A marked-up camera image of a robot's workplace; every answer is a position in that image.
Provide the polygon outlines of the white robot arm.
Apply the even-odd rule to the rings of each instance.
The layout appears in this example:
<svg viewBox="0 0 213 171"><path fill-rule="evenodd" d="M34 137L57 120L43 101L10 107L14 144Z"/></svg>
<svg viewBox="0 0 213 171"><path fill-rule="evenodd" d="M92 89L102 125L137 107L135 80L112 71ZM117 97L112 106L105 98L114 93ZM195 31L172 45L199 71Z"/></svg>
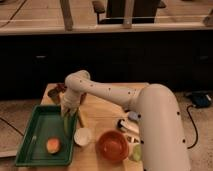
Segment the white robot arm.
<svg viewBox="0 0 213 171"><path fill-rule="evenodd" d="M84 93L137 113L144 171L191 171L179 105L162 84L142 89L94 82L86 70L69 74L61 102L61 115L73 115Z"/></svg>

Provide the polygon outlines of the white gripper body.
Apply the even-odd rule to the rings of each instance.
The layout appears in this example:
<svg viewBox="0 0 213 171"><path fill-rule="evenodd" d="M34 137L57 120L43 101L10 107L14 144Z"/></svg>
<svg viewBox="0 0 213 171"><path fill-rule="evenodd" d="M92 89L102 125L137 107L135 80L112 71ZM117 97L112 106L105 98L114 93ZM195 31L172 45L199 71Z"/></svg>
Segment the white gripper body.
<svg viewBox="0 0 213 171"><path fill-rule="evenodd" d="M73 115L80 106L81 93L73 90L66 90L61 100L61 115Z"/></svg>

